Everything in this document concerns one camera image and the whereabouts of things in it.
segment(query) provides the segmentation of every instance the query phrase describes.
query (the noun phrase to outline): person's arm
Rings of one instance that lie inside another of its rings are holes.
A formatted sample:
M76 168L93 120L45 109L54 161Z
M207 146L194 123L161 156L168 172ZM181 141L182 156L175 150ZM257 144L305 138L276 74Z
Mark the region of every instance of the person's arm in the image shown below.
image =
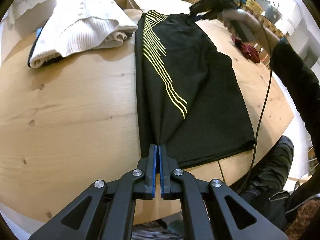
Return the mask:
M303 63L287 39L279 40L266 28L263 31L260 22L244 10L225 10L222 12L222 19L231 33L234 33L234 30L230 20L245 22L257 43L267 51L272 51L270 66L287 87L311 135L316 157L320 161L320 87L316 75Z

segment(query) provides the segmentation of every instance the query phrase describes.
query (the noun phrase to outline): dark red fabric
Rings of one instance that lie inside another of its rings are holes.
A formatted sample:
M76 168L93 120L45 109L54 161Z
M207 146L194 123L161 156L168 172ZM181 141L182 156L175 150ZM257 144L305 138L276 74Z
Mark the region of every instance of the dark red fabric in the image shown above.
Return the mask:
M241 50L243 56L246 59L252 60L254 63L260 63L260 57L258 51L249 44L243 44L241 39L232 35L232 41L236 45L236 47Z

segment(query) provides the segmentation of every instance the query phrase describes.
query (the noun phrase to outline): gray plant pot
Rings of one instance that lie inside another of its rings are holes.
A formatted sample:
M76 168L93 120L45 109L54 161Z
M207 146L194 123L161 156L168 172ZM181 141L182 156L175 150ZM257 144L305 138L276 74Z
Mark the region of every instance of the gray plant pot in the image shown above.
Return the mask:
M268 4L266 9L266 13L264 15L271 23L275 24L280 18L282 14L278 11L278 9L271 4Z

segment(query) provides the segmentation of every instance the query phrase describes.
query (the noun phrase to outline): silver screw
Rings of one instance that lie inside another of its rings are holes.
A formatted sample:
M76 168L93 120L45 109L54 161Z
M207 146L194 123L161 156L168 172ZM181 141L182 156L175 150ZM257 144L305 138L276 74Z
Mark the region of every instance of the silver screw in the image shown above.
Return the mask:
M95 186L95 187L103 187L103 186L104 186L104 181L103 181L103 180L97 180L97 181L94 183L94 186Z
M134 170L134 171L132 172L132 174L133 174L134 176L140 176L140 175L142 174L142 170Z
M214 179L213 181L211 181L211 185L214 187L221 187L222 186L222 181L219 179Z
M173 171L173 174L176 175L176 176L181 176L183 174L183 170L181 169L175 169Z

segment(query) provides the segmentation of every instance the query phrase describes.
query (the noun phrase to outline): wood grain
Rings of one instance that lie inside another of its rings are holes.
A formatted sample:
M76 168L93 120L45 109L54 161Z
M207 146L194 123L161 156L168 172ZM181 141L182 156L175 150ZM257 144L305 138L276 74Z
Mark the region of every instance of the wood grain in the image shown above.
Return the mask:
M137 21L141 11L127 14ZM199 26L219 51L232 58L255 130L268 70L244 59L220 22L203 21ZM32 42L30 37L20 41L20 49L0 68L0 202L46 222L95 180L119 179L137 165L134 37L119 48L86 51L39 69L26 64ZM292 117L273 80L257 161ZM221 161L228 184L245 174L251 157L242 153ZM222 178L217 162L189 171L207 181ZM137 202L135 223L179 210L179 201L163 201L157 194L153 201Z

